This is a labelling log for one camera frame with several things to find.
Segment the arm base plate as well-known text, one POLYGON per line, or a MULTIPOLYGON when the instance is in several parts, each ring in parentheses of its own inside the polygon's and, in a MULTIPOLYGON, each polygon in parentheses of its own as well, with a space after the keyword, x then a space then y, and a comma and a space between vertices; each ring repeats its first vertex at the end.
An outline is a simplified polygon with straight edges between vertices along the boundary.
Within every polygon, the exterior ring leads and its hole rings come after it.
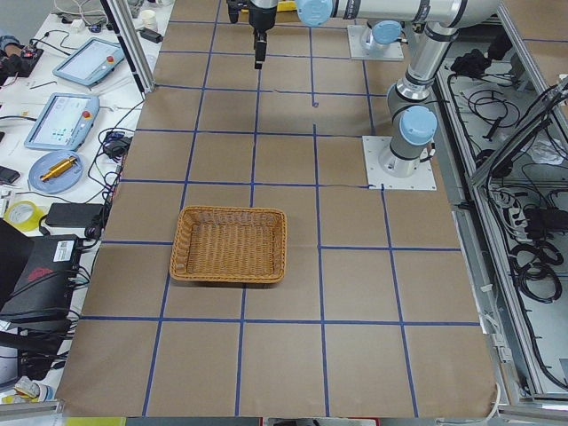
POLYGON ((404 59, 400 25, 395 22, 393 30, 381 28, 381 25, 379 23, 371 28, 368 25, 347 27, 351 59, 396 62, 404 59))
POLYGON ((364 136, 362 146, 370 189, 437 190, 427 147, 417 159, 401 160, 391 151, 391 137, 364 136))

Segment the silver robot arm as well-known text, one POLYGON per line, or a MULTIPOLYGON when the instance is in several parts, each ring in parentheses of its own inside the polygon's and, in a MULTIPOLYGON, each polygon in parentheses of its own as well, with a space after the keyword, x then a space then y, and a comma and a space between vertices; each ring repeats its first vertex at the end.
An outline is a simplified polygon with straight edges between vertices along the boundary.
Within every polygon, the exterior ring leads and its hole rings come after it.
POLYGON ((402 24, 396 20, 368 20, 361 36, 361 44, 369 53, 378 53, 398 43, 402 24))
POLYGON ((390 88, 388 106, 394 128, 390 144, 378 156, 382 170, 395 178, 415 172, 423 149, 432 141, 438 119, 425 105, 430 87, 449 47, 462 28, 495 13, 499 1, 297 1, 298 18, 319 27, 331 18, 423 23, 418 47, 403 77, 390 88))

